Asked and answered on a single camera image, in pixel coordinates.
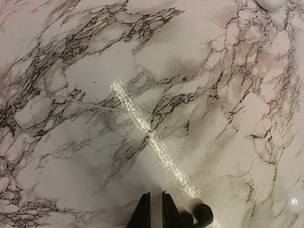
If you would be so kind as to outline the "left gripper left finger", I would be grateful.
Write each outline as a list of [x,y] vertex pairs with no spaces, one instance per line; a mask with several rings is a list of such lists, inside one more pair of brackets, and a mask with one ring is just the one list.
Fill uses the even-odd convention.
[[143,194],[127,224],[127,228],[151,227],[151,194]]

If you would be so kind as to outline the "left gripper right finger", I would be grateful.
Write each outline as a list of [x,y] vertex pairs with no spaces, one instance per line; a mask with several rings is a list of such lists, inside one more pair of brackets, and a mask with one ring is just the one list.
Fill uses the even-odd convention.
[[163,228],[186,228],[171,195],[165,191],[162,192],[161,208]]

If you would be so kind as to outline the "black earbud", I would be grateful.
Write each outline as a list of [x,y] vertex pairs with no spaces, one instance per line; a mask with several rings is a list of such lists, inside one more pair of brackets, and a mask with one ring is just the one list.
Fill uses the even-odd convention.
[[187,228],[205,228],[214,220],[213,211],[207,204],[196,205],[192,214],[184,211],[180,215]]

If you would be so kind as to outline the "white earbud charging case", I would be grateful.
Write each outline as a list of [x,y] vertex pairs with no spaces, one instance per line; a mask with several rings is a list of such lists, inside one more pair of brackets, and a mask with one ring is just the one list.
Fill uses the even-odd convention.
[[286,0],[255,0],[255,2],[267,11],[276,11],[285,5]]

